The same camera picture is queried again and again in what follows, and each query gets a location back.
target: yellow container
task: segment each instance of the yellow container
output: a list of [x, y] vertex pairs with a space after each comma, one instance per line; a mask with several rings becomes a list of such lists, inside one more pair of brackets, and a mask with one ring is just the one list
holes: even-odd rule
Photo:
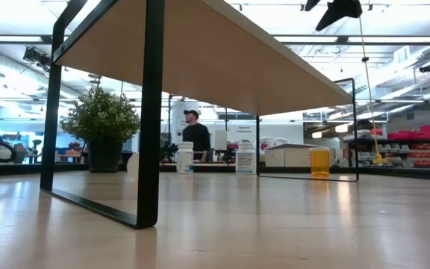
[[311, 176], [329, 178], [329, 152], [328, 147], [310, 148]]

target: floor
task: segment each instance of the floor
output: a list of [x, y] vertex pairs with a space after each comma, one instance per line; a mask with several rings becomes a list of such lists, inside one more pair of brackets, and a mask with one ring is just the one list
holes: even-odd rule
[[[134, 231], [0, 178], [0, 269], [429, 268], [430, 181], [359, 183], [161, 174], [155, 228]], [[59, 173], [56, 188], [134, 212], [124, 173]]]

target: black plant pot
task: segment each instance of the black plant pot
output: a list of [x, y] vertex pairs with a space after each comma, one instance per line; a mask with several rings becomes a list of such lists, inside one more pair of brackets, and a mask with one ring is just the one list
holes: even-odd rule
[[89, 171], [91, 173], [115, 173], [119, 169], [122, 143], [89, 142]]

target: white bottle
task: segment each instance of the white bottle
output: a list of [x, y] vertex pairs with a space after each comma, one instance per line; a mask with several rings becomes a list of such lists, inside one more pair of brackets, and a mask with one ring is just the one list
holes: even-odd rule
[[193, 173], [193, 142], [178, 145], [177, 173]]
[[236, 173], [255, 174], [256, 173], [256, 151], [253, 149], [251, 141], [242, 140], [238, 143], [236, 153]]

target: yellow broom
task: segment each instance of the yellow broom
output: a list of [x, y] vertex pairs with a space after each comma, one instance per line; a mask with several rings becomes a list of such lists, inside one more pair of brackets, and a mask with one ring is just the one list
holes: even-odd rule
[[[371, 95], [371, 85], [370, 85], [370, 74], [367, 70], [367, 61], [369, 60], [368, 57], [366, 57], [366, 49], [364, 48], [364, 36], [363, 36], [363, 22], [361, 21], [361, 17], [359, 17], [359, 28], [361, 30], [361, 45], [363, 47], [363, 62], [364, 62], [364, 68], [366, 70], [366, 78], [367, 78], [367, 87], [370, 91], [370, 105], [371, 105], [371, 117], [373, 119], [373, 129], [376, 130], [376, 122], [374, 120], [374, 105], [373, 105], [373, 97]], [[374, 146], [376, 147], [376, 158], [373, 160], [373, 164], [384, 164], [387, 163], [386, 158], [382, 158], [381, 153], [379, 153], [378, 148], [378, 138], [376, 132], [374, 133]]]

